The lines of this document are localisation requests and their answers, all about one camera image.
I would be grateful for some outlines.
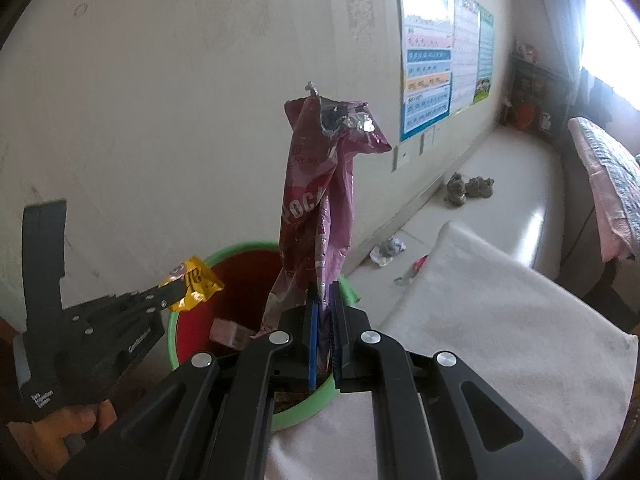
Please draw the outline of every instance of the baseboard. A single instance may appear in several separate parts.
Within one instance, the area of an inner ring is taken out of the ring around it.
[[[389,222],[376,230],[369,238],[364,240],[357,247],[351,248],[344,261],[344,265],[342,266],[342,273],[345,276],[351,274],[362,263],[362,261],[369,256],[373,247],[398,232],[398,229],[406,224],[418,211],[420,211],[422,206],[424,206],[431,197],[437,193],[444,181],[448,180],[460,166],[469,160],[480,144],[482,144],[494,130],[495,124],[480,133],[469,147],[459,157],[457,157],[449,167],[436,178],[436,180],[424,187],[416,196],[409,200],[407,204],[402,206],[400,211],[398,211],[393,218],[389,220]]]

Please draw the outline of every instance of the white floor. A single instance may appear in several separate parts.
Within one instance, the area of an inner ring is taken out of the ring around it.
[[[373,327],[402,297],[404,286],[394,279],[409,275],[413,262],[430,252],[440,228],[451,219],[464,222],[521,264],[551,279],[558,275],[564,193],[560,159],[551,146],[500,126],[460,173],[465,180],[478,175],[494,178],[494,195],[468,199],[456,208],[444,200],[446,192],[440,189],[396,233],[407,246],[404,253],[381,269],[367,259],[349,276],[362,296],[358,307],[369,314]]]

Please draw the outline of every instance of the yellow candy wrapper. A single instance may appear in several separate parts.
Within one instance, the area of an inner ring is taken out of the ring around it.
[[[187,286],[187,295],[169,307],[169,310],[173,312],[188,312],[203,301],[207,301],[217,291],[225,288],[225,284],[220,281],[219,277],[197,256],[192,256],[177,266],[160,285],[166,285],[175,280],[184,281]]]

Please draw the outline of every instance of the window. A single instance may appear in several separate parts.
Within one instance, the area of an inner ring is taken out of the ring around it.
[[[640,110],[640,43],[633,30],[640,23],[621,0],[586,0],[582,66]]]

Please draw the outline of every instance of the metal screw head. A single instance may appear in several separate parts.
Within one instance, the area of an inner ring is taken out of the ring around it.
[[[284,343],[289,342],[289,334],[282,330],[276,330],[276,332],[271,332],[269,334],[269,341],[274,345],[284,345]]]
[[[380,334],[375,330],[367,330],[360,334],[360,339],[369,345],[375,345],[380,342]]]
[[[196,368],[204,368],[209,366],[213,359],[206,352],[200,352],[191,358],[191,364]]]
[[[456,359],[456,356],[453,355],[451,352],[440,352],[436,356],[436,360],[442,366],[453,366],[458,362],[458,360]]]

